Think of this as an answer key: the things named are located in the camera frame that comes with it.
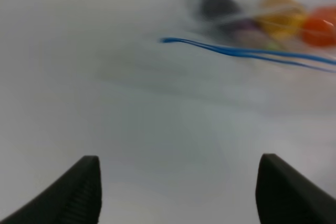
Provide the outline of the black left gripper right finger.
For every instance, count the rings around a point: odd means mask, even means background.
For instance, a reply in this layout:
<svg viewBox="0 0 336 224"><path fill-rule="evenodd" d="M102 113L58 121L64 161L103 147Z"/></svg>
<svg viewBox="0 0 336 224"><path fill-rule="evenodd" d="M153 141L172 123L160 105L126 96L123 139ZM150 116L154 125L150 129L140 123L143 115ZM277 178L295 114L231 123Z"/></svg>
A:
<svg viewBox="0 0 336 224"><path fill-rule="evenodd" d="M263 154L255 199L260 223L335 223L335 198L276 154Z"/></svg>

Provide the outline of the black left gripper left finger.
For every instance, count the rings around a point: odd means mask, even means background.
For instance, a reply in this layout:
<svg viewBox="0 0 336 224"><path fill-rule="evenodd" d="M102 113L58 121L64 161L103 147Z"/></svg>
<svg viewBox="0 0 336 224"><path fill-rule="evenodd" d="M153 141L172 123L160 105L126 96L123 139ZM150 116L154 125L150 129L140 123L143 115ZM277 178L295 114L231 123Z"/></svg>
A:
<svg viewBox="0 0 336 224"><path fill-rule="evenodd" d="M98 156L83 156L53 184L1 223L98 223L102 208Z"/></svg>

